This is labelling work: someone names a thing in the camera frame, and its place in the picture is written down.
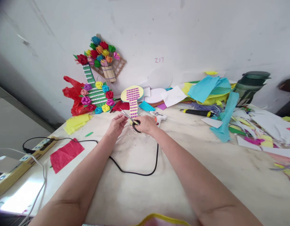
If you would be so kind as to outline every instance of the black and yellow handle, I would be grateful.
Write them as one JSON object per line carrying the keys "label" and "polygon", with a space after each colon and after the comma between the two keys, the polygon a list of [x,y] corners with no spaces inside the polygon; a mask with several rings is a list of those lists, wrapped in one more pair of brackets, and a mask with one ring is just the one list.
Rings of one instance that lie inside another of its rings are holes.
{"label": "black and yellow handle", "polygon": [[212,111],[200,111],[200,110],[192,110],[192,109],[181,109],[180,111],[182,111],[183,113],[206,116],[206,117],[212,117],[214,115]]}

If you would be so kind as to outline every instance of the red plastic bag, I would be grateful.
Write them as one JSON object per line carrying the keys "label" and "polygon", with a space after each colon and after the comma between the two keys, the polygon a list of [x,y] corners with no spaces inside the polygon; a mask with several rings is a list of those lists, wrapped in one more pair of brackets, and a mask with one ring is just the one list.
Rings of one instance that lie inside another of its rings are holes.
{"label": "red plastic bag", "polygon": [[86,107],[83,107],[84,105],[81,103],[82,97],[79,97],[79,95],[81,95],[81,87],[83,87],[84,84],[79,83],[68,76],[64,76],[63,79],[73,85],[73,87],[71,88],[66,87],[62,90],[64,96],[74,100],[74,105],[71,110],[72,115],[78,116],[87,113],[88,110],[86,109]]}

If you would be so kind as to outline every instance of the red paper flower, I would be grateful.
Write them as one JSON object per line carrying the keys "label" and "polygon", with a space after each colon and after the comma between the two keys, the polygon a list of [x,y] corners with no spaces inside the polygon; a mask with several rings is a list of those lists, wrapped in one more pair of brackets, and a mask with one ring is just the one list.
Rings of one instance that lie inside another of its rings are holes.
{"label": "red paper flower", "polygon": [[99,55],[99,53],[98,53],[97,50],[92,50],[92,51],[90,52],[90,54],[91,54],[92,58],[94,58],[94,59],[96,59],[97,56]]}
{"label": "red paper flower", "polygon": [[113,92],[112,91],[107,91],[106,92],[106,98],[107,99],[112,99],[113,98]]}
{"label": "red paper flower", "polygon": [[103,49],[108,49],[108,44],[106,42],[101,42],[100,46],[102,46]]}
{"label": "red paper flower", "polygon": [[88,59],[87,59],[87,56],[83,55],[83,54],[80,54],[77,56],[78,57],[78,62],[82,65],[85,65],[88,63]]}
{"label": "red paper flower", "polygon": [[88,106],[86,107],[86,109],[87,109],[88,111],[93,111],[93,110],[95,110],[96,108],[97,108],[96,105],[88,105]]}

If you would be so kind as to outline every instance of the paper flower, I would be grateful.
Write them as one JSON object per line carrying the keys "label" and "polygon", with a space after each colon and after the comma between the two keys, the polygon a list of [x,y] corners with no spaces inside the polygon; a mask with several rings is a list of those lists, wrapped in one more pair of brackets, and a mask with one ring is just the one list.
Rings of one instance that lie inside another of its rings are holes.
{"label": "paper flower", "polygon": [[120,59],[121,59],[120,55],[119,55],[117,52],[114,52],[114,53],[113,53],[113,57],[114,57],[116,60],[120,60]]}
{"label": "paper flower", "polygon": [[95,67],[101,67],[101,63],[98,60],[95,60]]}
{"label": "paper flower", "polygon": [[107,61],[106,60],[101,60],[101,65],[103,66],[103,67],[107,67],[108,66],[108,63],[107,63]]}
{"label": "paper flower", "polygon": [[112,45],[109,45],[108,49],[109,49],[109,52],[115,52],[116,51],[116,48],[114,46],[112,46]]}
{"label": "paper flower", "polygon": [[96,105],[88,105],[88,106],[86,107],[86,109],[87,109],[88,111],[93,111],[93,110],[95,110],[96,108],[97,108]]}
{"label": "paper flower", "polygon": [[88,58],[88,62],[89,62],[90,65],[94,65],[95,64],[95,59],[94,58],[92,58],[91,56],[88,56],[87,58]]}
{"label": "paper flower", "polygon": [[97,36],[93,36],[93,37],[91,38],[91,41],[92,41],[95,45],[99,45],[100,42],[101,42],[101,39],[98,38]]}
{"label": "paper flower", "polygon": [[103,82],[96,82],[97,89],[102,89]]}
{"label": "paper flower", "polygon": [[97,56],[97,61],[101,61],[101,60],[103,60],[103,57],[102,57],[102,55],[99,55],[99,56]]}
{"label": "paper flower", "polygon": [[88,94],[88,91],[86,89],[81,90],[81,95],[86,96]]}
{"label": "paper flower", "polygon": [[90,50],[87,50],[87,51],[86,51],[86,55],[87,55],[87,56],[91,56]]}
{"label": "paper flower", "polygon": [[108,63],[111,63],[111,62],[112,62],[112,57],[110,57],[110,56],[106,56],[106,61],[107,61]]}
{"label": "paper flower", "polygon": [[102,46],[103,49],[108,49],[108,44],[106,42],[101,42],[100,46]]}
{"label": "paper flower", "polygon": [[107,91],[109,91],[109,87],[108,86],[105,86],[105,85],[103,85],[102,86],[102,90],[103,90],[103,92],[107,92]]}
{"label": "paper flower", "polygon": [[94,59],[97,58],[97,56],[99,55],[99,53],[98,53],[97,50],[92,50],[92,51],[90,52],[90,54],[91,54],[91,56],[92,56]]}
{"label": "paper flower", "polygon": [[110,107],[107,104],[104,104],[102,106],[102,110],[103,110],[103,112],[108,112],[110,110]]}
{"label": "paper flower", "polygon": [[108,52],[108,50],[103,50],[102,51],[102,54],[103,54],[103,56],[108,56],[109,55],[109,52]]}
{"label": "paper flower", "polygon": [[84,105],[90,105],[91,104],[91,100],[88,96],[82,97],[81,103]]}
{"label": "paper flower", "polygon": [[88,63],[87,57],[83,54],[77,55],[78,57],[78,62],[82,65],[85,65]]}
{"label": "paper flower", "polygon": [[103,112],[103,110],[102,110],[102,108],[100,108],[100,107],[97,107],[96,109],[95,109],[95,114],[97,115],[97,114],[101,114]]}
{"label": "paper flower", "polygon": [[101,54],[103,51],[103,48],[102,48],[102,46],[97,46],[96,50],[98,51],[99,54]]}
{"label": "paper flower", "polygon": [[91,89],[92,89],[91,84],[86,83],[86,84],[84,85],[84,89],[87,90],[87,91],[91,90]]}
{"label": "paper flower", "polygon": [[108,99],[106,104],[109,106],[113,106],[114,105],[113,99]]}
{"label": "paper flower", "polygon": [[89,47],[92,48],[92,49],[96,49],[97,45],[95,45],[94,43],[91,43],[91,44],[89,45]]}
{"label": "paper flower", "polygon": [[113,98],[113,92],[112,91],[107,91],[105,94],[107,99],[112,99]]}

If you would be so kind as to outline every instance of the white cable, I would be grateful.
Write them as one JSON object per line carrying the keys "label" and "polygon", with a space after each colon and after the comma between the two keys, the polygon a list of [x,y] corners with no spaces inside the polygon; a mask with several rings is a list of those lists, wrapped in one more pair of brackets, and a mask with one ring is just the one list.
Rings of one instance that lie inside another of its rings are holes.
{"label": "white cable", "polygon": [[[4,150],[12,150],[12,151],[16,151],[16,152],[19,152],[19,153],[21,153],[21,154],[26,155],[26,153],[24,153],[24,152],[22,152],[22,151],[18,151],[18,150],[13,149],[13,148],[0,148],[0,149],[4,149]],[[45,172],[45,171],[44,171],[44,166],[43,166],[40,162],[38,162],[38,160],[37,160],[33,155],[28,154],[28,156],[31,156],[31,157],[34,159],[34,161],[35,161],[36,163],[38,163],[38,164],[42,167],[42,175],[43,175],[44,182],[43,182],[43,185],[42,185],[42,187],[40,188],[40,190],[39,190],[39,192],[38,192],[38,194],[37,194],[37,196],[36,196],[36,199],[35,199],[35,201],[34,201],[34,203],[33,203],[33,206],[32,206],[32,208],[31,208],[29,214],[28,214],[28,215],[23,219],[23,221],[22,221],[18,226],[23,226],[24,222],[29,218],[29,216],[31,215],[31,213],[32,213],[32,211],[33,211],[33,209],[34,209],[34,206],[35,206],[35,204],[36,204],[36,201],[37,201],[37,199],[38,199],[38,196],[40,195],[40,192],[42,191],[43,187],[44,187],[45,184],[47,183],[47,178],[45,177],[45,173],[44,173],[44,172]]]}

